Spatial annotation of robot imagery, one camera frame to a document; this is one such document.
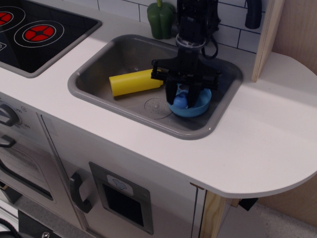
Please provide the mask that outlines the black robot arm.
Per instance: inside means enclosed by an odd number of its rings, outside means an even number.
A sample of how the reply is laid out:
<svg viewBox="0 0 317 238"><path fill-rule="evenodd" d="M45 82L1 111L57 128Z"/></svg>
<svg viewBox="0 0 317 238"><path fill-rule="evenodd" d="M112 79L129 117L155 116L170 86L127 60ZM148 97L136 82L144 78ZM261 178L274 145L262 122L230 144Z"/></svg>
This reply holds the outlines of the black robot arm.
<svg viewBox="0 0 317 238"><path fill-rule="evenodd" d="M176 102L177 88L180 84L188 87L187 106L193 107L200 92L205 89L217 89L221 72L201 61L208 57L205 45L215 42L213 33L218 29L219 17L216 0L179 0L177 2L178 34L177 56L172 59L152 61L153 79L165 83L166 99L170 105Z"/></svg>

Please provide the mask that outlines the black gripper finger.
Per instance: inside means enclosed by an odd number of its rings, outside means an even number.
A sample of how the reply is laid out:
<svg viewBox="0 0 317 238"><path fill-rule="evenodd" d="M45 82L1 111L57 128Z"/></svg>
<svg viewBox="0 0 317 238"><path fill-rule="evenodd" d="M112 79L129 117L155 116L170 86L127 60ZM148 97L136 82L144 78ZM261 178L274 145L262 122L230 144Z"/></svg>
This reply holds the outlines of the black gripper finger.
<svg viewBox="0 0 317 238"><path fill-rule="evenodd" d="M176 92L177 83L172 80L167 80L165 84L166 100L169 104L173 104Z"/></svg>
<svg viewBox="0 0 317 238"><path fill-rule="evenodd" d="M189 91L188 91L188 108L191 108L195 105L200 92L202 90L202 86L201 85L191 85L189 86Z"/></svg>

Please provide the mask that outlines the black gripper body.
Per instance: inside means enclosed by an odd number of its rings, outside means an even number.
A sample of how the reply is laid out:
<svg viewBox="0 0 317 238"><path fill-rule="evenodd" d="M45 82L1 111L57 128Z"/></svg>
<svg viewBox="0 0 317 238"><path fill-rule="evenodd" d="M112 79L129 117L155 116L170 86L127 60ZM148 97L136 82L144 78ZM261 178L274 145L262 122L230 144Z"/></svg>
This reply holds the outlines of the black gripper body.
<svg viewBox="0 0 317 238"><path fill-rule="evenodd" d="M151 78L163 81L167 87L178 84L217 89L221 72L206 65L198 51L178 49L177 56L170 59L152 60Z"/></svg>

